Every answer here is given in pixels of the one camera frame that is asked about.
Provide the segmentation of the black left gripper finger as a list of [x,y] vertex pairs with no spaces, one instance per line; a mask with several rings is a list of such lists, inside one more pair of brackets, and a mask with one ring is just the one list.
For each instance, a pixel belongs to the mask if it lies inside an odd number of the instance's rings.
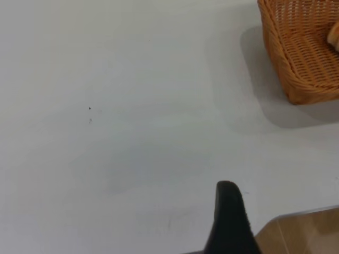
[[242,194],[233,182],[217,183],[214,222],[203,253],[261,253],[251,230]]

